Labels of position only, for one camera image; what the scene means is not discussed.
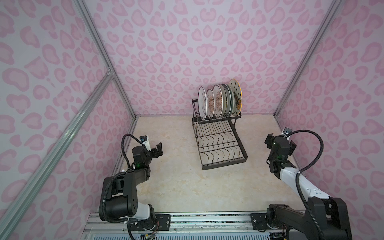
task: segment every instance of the beige marble floor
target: beige marble floor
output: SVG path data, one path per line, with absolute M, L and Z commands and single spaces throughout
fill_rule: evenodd
M 139 117 L 134 136 L 162 142 L 164 155 L 153 159 L 151 177 L 137 186 L 139 201 L 156 212 L 254 211 L 269 204 L 304 209 L 300 198 L 265 163 L 268 133 L 280 133 L 272 115 L 243 115 L 237 133 L 248 154 L 245 163 L 202 170 L 190 116 Z M 139 145 L 131 141 L 127 156 Z

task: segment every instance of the dish rack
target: dish rack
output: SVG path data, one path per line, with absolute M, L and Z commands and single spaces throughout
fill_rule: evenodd
M 235 129 L 241 112 L 234 117 L 201 120 L 197 101 L 192 100 L 192 126 L 203 170 L 245 162 L 248 155 Z

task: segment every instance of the metal rail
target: metal rail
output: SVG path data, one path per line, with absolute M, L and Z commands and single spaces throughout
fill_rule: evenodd
M 112 61 L 107 54 L 107 51 L 104 47 L 104 44 L 101 40 L 99 33 L 95 27 L 95 24 L 92 20 L 92 17 L 91 17 L 91 14 L 89 12 L 87 5 L 85 4 L 84 0 L 74 0 L 74 3 L 78 9 L 80 16 L 83 18 L 84 23 L 85 23 L 89 33 L 91 34 L 91 37 L 92 37 L 93 41 L 95 42 L 97 49 L 100 52 L 100 56 L 102 57 L 105 66 L 108 68 L 108 70 L 111 72 L 112 75 L 115 75 L 114 82 L 115 82 L 115 84 L 119 90 L 120 96 L 123 99 L 123 102 L 124 102 L 126 108 L 129 110 L 129 113 L 131 114 L 132 118 L 135 119 L 136 118 L 135 112 L 133 111 L 133 108 L 131 106 L 131 103 L 129 102 L 129 99 L 128 99 L 126 92 L 124 91 L 124 88 L 121 84 L 121 81 L 116 74 L 116 70 L 113 67 Z
M 36 172 L 28 180 L 23 190 L 9 206 L 0 221 L 0 240 L 8 239 L 8 237 L 15 230 L 25 212 L 28 210 L 40 189 L 43 187 L 45 181 L 55 169 L 56 164 L 60 161 L 65 151 L 70 146 L 72 140 L 75 138 L 83 123 L 86 121 L 96 103 L 104 93 L 105 89 L 110 84 L 112 78 L 112 75 L 109 73 L 104 76 L 101 82 L 97 85 L 96 89 L 80 108 L 77 115 L 70 122 L 65 132 L 53 146 L 52 150 L 44 158 Z
M 283 97 L 281 98 L 279 105 L 276 108 L 275 113 L 273 114 L 275 118 L 278 117 L 281 111 L 283 110 L 285 103 L 288 101 L 288 98 L 291 95 L 293 88 L 296 86 L 297 82 L 299 81 L 303 70 L 308 65 L 309 61 L 314 55 L 317 46 L 320 44 L 329 26 L 335 19 L 338 12 L 341 10 L 341 6 L 343 5 L 343 3 L 344 3 L 344 0 L 332 1 L 331 6 L 329 7 L 327 13 L 325 14 L 325 17 L 323 18 L 323 21 L 321 22 L 312 42 L 310 43 L 307 51 L 305 52 L 303 60 L 300 62 L 296 72 L 293 75 L 291 82 L 289 83 L 286 91 L 284 92 Z
M 252 213 L 266 213 L 265 211 L 249 212 L 171 212 L 169 231 L 161 233 L 257 233 L 251 223 Z M 281 229 L 266 230 L 281 232 Z M 101 221 L 98 213 L 90 214 L 84 228 L 83 238 L 87 235 L 126 233 L 127 225 L 123 223 L 108 223 Z

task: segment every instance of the white plate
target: white plate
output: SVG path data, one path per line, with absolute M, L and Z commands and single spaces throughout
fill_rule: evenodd
M 211 119 L 215 112 L 215 96 L 212 89 L 208 89 L 207 99 L 208 99 L 207 119 Z
M 223 84 L 218 85 L 220 87 L 221 93 L 223 94 L 223 109 L 221 110 L 221 117 L 224 117 L 224 114 L 227 110 L 227 93 L 225 92 L 225 87 Z
M 229 117 L 231 115 L 231 112 L 232 112 L 232 96 L 231 96 L 231 91 L 228 87 L 227 84 L 221 84 L 224 89 L 225 89 L 225 95 L 226 95 L 226 102 L 227 102 L 227 106 L 225 108 L 225 113 L 223 115 L 223 117 Z
M 218 85 L 214 85 L 213 88 L 214 97 L 215 97 L 215 111 L 214 116 L 215 118 L 220 118 L 222 116 L 223 112 L 223 93 Z
M 229 81 L 228 86 L 232 89 L 233 96 L 234 96 L 232 114 L 233 114 L 233 116 L 237 116 L 237 115 L 239 115 L 239 113 L 241 111 L 241 107 L 243 105 L 243 96 L 242 96 L 242 92 L 241 92 L 241 87 L 240 87 L 240 84 L 238 83 L 238 81 L 236 81 L 235 79 L 231 79 L 231 81 Z
M 207 101 L 207 94 L 205 92 L 205 89 L 202 86 L 199 88 L 198 104 L 199 104 L 200 118 L 201 120 L 205 120 L 207 116 L 208 101 Z

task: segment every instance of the dish rack tray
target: dish rack tray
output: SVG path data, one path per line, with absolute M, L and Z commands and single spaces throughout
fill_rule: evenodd
M 235 128 L 241 113 L 235 117 L 202 121 L 197 104 L 197 99 L 192 100 L 192 126 L 203 170 L 245 162 L 248 155 Z

